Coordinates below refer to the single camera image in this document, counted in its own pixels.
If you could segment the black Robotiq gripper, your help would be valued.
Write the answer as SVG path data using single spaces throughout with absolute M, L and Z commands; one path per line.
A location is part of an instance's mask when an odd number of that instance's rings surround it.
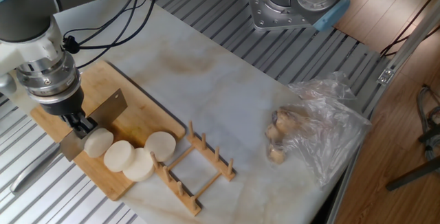
M 41 104 L 41 106 L 47 113 L 60 116 L 62 121 L 73 127 L 76 136 L 82 139 L 98 126 L 98 123 L 91 117 L 85 117 L 82 109 L 83 100 L 84 93 L 79 88 L 66 100 L 54 104 Z

